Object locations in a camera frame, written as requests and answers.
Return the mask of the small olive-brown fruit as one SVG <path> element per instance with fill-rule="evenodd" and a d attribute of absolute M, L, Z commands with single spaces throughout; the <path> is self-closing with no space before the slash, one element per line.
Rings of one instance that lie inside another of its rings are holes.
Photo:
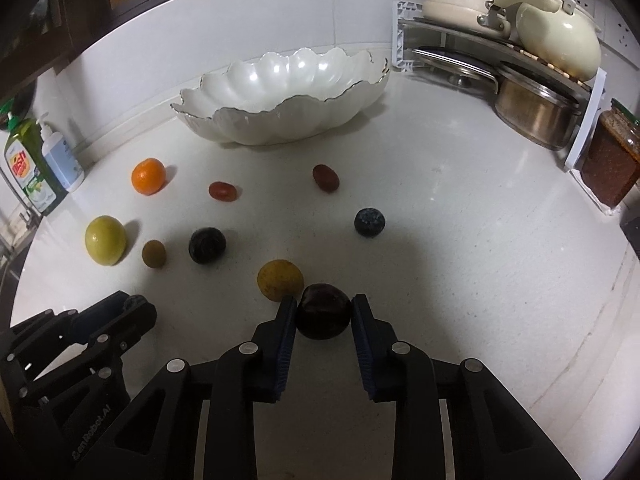
<path fill-rule="evenodd" d="M 142 248 L 143 263 L 151 269 L 162 268 L 167 261 L 167 252 L 164 244 L 159 240 L 149 240 Z"/>

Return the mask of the yellow-green round fruit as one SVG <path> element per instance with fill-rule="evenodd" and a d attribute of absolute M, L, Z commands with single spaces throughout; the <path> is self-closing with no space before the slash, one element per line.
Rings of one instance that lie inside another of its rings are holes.
<path fill-rule="evenodd" d="M 124 226 L 111 216 L 93 219 L 85 232 L 85 246 L 91 259 L 101 266 L 114 266 L 128 245 Z"/>

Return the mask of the yellow-orange round fruit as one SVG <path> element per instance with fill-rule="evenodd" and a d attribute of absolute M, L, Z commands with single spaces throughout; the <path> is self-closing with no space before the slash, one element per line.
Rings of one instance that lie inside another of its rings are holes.
<path fill-rule="evenodd" d="M 286 296 L 298 297 L 305 288 L 302 271 L 284 259 L 265 263 L 258 271 L 256 282 L 260 292 L 274 302 Z"/>

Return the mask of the dark purple plum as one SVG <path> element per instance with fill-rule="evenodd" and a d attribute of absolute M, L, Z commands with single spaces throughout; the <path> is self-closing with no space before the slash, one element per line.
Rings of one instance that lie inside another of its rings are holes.
<path fill-rule="evenodd" d="M 191 259 L 205 266 L 217 261 L 227 249 L 224 233 L 216 228 L 201 228 L 196 230 L 190 238 L 189 255 Z"/>

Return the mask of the orange tangerine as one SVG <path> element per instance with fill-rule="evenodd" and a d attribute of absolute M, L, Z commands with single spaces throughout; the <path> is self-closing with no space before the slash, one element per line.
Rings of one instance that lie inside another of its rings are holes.
<path fill-rule="evenodd" d="M 166 168 L 156 158 L 139 162 L 131 173 L 131 185 L 140 194 L 150 196 L 162 189 L 166 181 Z"/>

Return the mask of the dark blueberry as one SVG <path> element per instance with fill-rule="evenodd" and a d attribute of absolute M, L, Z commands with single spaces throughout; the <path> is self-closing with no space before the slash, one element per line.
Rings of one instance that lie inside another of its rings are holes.
<path fill-rule="evenodd" d="M 376 208 L 362 208 L 356 213 L 354 227 L 363 237 L 376 237 L 386 226 L 384 214 Z"/>

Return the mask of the chrome kitchen faucet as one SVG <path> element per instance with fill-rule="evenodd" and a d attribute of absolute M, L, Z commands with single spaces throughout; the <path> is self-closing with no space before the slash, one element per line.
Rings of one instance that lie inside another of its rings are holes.
<path fill-rule="evenodd" d="M 6 175 L 6 172 L 1 169 L 0 170 L 1 177 L 9 188 L 13 196 L 16 198 L 18 203 L 18 216 L 25 223 L 25 228 L 29 234 L 34 234 L 41 221 L 41 214 L 35 210 L 31 203 L 29 203 L 28 199 L 24 196 L 22 192 L 18 192 L 15 188 L 14 184 L 10 180 L 10 178 Z"/>

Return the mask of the white pump soap bottle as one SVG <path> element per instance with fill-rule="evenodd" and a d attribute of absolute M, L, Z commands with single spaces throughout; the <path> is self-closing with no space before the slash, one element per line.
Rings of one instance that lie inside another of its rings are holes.
<path fill-rule="evenodd" d="M 68 145 L 65 136 L 40 120 L 41 154 L 67 193 L 75 192 L 85 180 L 85 171 Z"/>

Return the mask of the green dish soap bottle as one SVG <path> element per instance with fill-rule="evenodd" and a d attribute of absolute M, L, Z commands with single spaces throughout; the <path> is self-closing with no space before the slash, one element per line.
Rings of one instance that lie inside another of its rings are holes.
<path fill-rule="evenodd" d="M 47 216 L 64 200 L 67 192 L 55 177 L 41 153 L 41 128 L 32 118 L 21 118 L 12 110 L 14 99 L 1 107 L 8 118 L 9 136 L 4 147 L 4 158 L 15 182 L 25 193 L 32 206 Z"/>

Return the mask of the white scalloped ceramic bowl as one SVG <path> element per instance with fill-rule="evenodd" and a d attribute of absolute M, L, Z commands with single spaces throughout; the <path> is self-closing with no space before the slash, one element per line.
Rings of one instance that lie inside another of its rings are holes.
<path fill-rule="evenodd" d="M 341 127 L 383 94 L 390 62 L 335 47 L 268 52 L 201 76 L 170 108 L 193 133 L 218 144 L 291 143 Z"/>

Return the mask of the stainless steel stock pot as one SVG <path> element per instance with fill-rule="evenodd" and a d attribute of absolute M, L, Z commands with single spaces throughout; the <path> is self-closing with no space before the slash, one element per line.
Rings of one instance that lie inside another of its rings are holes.
<path fill-rule="evenodd" d="M 579 117 L 579 103 L 550 82 L 508 62 L 497 67 L 500 87 L 495 112 L 521 136 L 559 151 L 567 147 Z"/>

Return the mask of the glass jar of chili sauce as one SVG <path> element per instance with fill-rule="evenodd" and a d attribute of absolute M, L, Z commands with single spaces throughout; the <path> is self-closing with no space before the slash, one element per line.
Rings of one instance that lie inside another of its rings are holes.
<path fill-rule="evenodd" d="M 614 209 L 639 179 L 639 119 L 612 99 L 602 112 L 580 168 L 584 185 Z"/>

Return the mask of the glass pot lid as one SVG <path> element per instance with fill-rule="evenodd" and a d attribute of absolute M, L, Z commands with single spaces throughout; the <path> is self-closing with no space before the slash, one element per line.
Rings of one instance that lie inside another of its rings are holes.
<path fill-rule="evenodd" d="M 442 49 L 413 48 L 414 65 L 428 66 L 447 74 L 448 82 L 457 88 L 470 88 L 473 81 L 485 81 L 494 93 L 500 89 L 495 70 L 470 56 Z"/>

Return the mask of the white metal corner rack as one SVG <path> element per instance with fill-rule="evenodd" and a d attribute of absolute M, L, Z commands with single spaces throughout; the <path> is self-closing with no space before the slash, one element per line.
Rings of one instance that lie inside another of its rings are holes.
<path fill-rule="evenodd" d="M 530 70 L 544 81 L 563 93 L 572 96 L 579 103 L 579 117 L 570 142 L 561 151 L 565 154 L 564 166 L 568 170 L 577 169 L 584 160 L 597 125 L 601 103 L 605 95 L 606 71 L 599 68 L 597 75 L 582 87 L 554 70 L 519 55 L 506 44 L 507 41 L 489 39 L 472 32 L 451 28 L 427 21 L 422 15 L 419 3 L 399 0 L 393 3 L 392 11 L 392 60 L 393 66 L 404 73 L 414 70 L 434 70 L 428 66 L 415 66 L 410 52 L 413 48 L 442 49 L 476 58 L 492 67 L 500 82 L 497 67 L 508 62 Z"/>

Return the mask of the wooden bead trivet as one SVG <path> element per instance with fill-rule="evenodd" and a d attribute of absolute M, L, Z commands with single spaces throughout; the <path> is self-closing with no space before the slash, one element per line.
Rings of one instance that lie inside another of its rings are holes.
<path fill-rule="evenodd" d="M 516 44 L 506 44 L 507 47 L 509 47 L 511 50 L 513 50 L 514 52 L 518 52 L 519 55 L 524 55 L 526 56 L 526 58 L 530 58 L 531 60 L 537 62 L 538 64 L 541 64 L 543 66 L 546 66 L 549 70 L 554 70 L 555 73 L 560 74 L 561 76 L 563 76 L 564 78 L 576 82 L 576 84 L 579 84 L 582 87 L 587 87 L 587 84 L 585 83 L 585 81 L 582 81 L 578 78 L 576 78 L 575 76 L 571 75 L 570 73 L 567 73 L 566 70 L 562 70 L 562 68 L 559 68 L 556 65 L 553 65 L 552 63 L 544 60 L 543 58 L 540 58 L 537 55 L 534 55 L 533 53 L 530 53 L 528 51 L 526 51 L 525 49 L 517 46 Z"/>

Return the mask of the cream ceramic teapot pot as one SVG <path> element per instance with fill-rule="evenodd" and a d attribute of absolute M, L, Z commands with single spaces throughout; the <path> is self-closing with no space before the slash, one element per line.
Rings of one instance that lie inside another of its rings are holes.
<path fill-rule="evenodd" d="M 517 6 L 515 28 L 523 47 L 570 76 L 588 81 L 601 63 L 597 25 L 574 0 L 494 0 Z"/>

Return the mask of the white wall power socket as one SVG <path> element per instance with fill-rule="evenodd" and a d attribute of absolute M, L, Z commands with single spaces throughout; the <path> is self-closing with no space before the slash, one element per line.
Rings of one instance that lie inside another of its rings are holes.
<path fill-rule="evenodd" d="M 639 44 L 629 25 L 614 9 L 604 9 L 603 41 L 612 50 L 634 64 L 639 63 Z"/>

